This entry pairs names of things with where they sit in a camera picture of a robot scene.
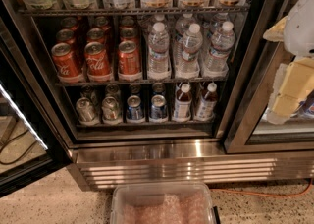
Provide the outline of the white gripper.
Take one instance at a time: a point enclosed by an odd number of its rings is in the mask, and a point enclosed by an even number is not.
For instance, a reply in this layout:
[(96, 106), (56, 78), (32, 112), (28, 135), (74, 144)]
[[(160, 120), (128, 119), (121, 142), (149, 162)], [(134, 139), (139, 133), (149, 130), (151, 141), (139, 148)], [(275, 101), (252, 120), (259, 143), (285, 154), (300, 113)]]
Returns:
[(263, 38), (284, 42), (286, 51), (302, 56), (289, 64), (281, 64), (275, 74), (266, 120), (280, 125), (314, 90), (314, 0), (298, 0), (288, 16), (267, 29)]

